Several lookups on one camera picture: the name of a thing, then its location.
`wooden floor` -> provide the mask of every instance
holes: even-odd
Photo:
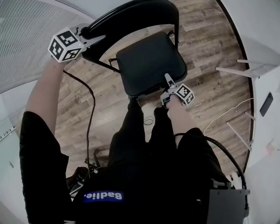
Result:
[[[174,3],[180,13],[178,50],[188,67],[188,75],[183,82],[194,91],[196,97],[186,110],[204,131],[211,120],[249,98],[247,78],[220,73],[215,67],[245,70],[245,66],[236,62],[242,59],[239,45],[215,0],[175,0]],[[172,27],[154,26],[130,34],[110,48],[102,60],[108,63],[108,58],[115,57],[124,47],[160,30],[168,32]],[[128,97],[120,74],[84,59],[71,62],[68,72],[93,89],[96,107],[90,131],[90,158],[93,161],[93,152],[99,149],[98,157],[106,165],[112,136],[120,129],[127,112]],[[154,94],[142,107],[144,117],[153,116],[160,94]],[[62,152],[70,157],[67,176],[72,175],[77,166],[86,166],[86,131],[92,104],[88,90],[65,75],[59,94],[56,138]],[[244,139],[249,140],[250,118],[244,111],[250,111],[249,101],[213,122],[206,131],[207,136],[218,140],[231,152],[241,167],[244,167],[247,149],[226,121],[231,121]],[[145,126],[147,141],[153,125]],[[221,150],[217,147],[213,147],[213,150],[225,174],[235,170]]]

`black t-shirt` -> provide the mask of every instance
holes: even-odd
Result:
[[[192,129],[191,135],[202,135]],[[226,182],[209,144],[184,136],[166,161],[102,169],[71,201],[68,157],[40,116],[25,112],[20,136],[23,194],[30,223],[198,223],[195,212],[209,180]]]

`person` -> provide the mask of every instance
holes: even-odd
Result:
[[[112,138],[108,166],[92,175],[71,201],[68,157],[54,137],[64,66],[51,59],[22,119],[20,164],[28,221],[204,222],[207,213],[197,211],[205,208],[201,201],[207,198],[210,180],[228,180],[207,141],[194,137],[203,134],[176,95],[171,95],[168,109],[155,109],[148,143],[141,107],[130,99],[123,125]],[[189,135],[174,138],[177,133]]]

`black phone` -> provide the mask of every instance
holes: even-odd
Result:
[[[264,117],[264,115],[266,114],[266,112],[268,111],[271,103],[273,101],[273,96],[271,93],[268,94],[266,100],[264,101],[261,109],[259,110],[259,112],[261,113],[261,115]]]

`black baseboard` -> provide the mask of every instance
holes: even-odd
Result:
[[[244,46],[243,46],[243,43],[242,43],[242,40],[240,38],[240,35],[237,31],[237,28],[231,18],[231,16],[229,15],[226,7],[224,6],[224,4],[221,2],[221,0],[216,0],[219,4],[219,6],[221,7],[221,9],[223,10],[225,16],[227,17],[227,20],[229,21],[230,25],[231,25],[231,28],[235,34],[235,37],[237,39],[237,42],[239,44],[239,47],[240,47],[240,50],[241,50],[241,53],[242,53],[242,56],[243,56],[243,59],[244,60],[247,60],[247,55],[246,55],[246,52],[245,52],[245,49],[244,49]],[[246,69],[250,69],[249,67],[249,64],[245,64],[245,67]],[[253,85],[252,85],[252,79],[251,78],[248,78],[248,83],[249,83],[249,91],[250,91],[250,98],[253,98],[254,97],[254,94],[253,94]],[[251,115],[254,116],[254,101],[251,100]],[[251,119],[251,124],[250,124],[250,141],[252,140],[253,138],[253,129],[254,129],[254,121]],[[249,160],[249,156],[250,156],[250,151],[248,150],[247,151],[247,156],[246,156],[246,161],[245,161],[245,164],[244,164],[244,169],[243,169],[243,172],[245,172],[246,170],[246,167],[247,167],[247,163],[248,163],[248,160]]]

